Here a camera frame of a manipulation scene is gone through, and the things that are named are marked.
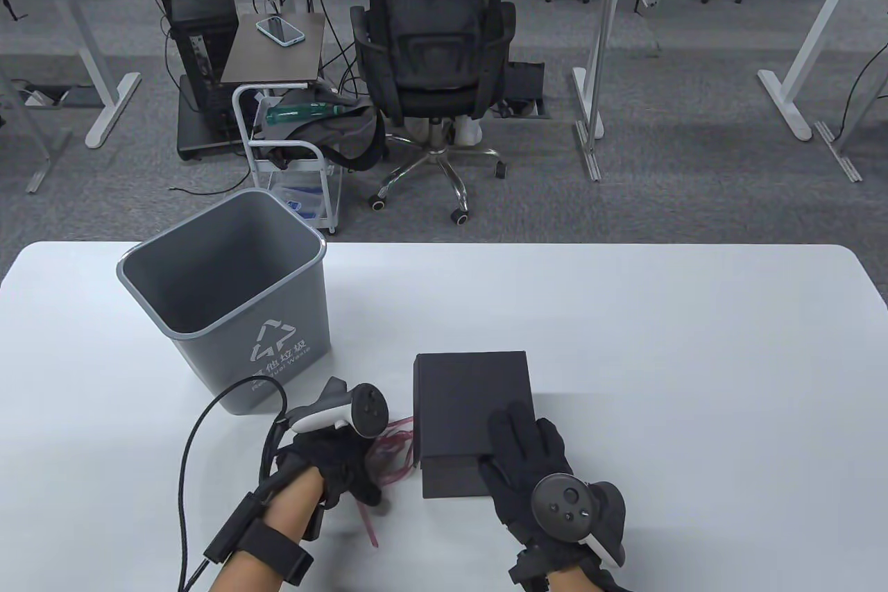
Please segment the person's right hand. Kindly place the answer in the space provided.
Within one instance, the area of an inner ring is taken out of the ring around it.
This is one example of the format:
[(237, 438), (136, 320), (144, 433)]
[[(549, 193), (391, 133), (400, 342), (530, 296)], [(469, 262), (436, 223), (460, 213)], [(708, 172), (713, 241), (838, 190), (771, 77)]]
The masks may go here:
[(556, 426), (533, 417), (523, 403), (511, 403), (491, 412), (488, 436), (491, 453), (479, 460), (479, 474), (502, 525), (523, 550), (543, 558), (549, 590), (613, 590), (610, 575), (592, 572), (588, 547), (553, 539), (533, 515), (531, 497), (539, 481), (572, 470)]

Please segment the person's left hand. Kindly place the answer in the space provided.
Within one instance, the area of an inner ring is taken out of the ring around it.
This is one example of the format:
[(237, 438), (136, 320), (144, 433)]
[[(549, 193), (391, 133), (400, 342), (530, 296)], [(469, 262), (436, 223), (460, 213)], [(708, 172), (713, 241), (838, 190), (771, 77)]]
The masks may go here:
[(280, 467), (292, 461), (317, 468), (323, 478), (321, 505), (333, 509), (341, 496), (351, 494), (368, 507), (382, 501), (382, 490), (368, 471), (368, 455), (375, 439), (358, 434), (350, 425), (342, 428), (321, 428), (297, 434), (291, 445), (277, 450), (275, 461)]

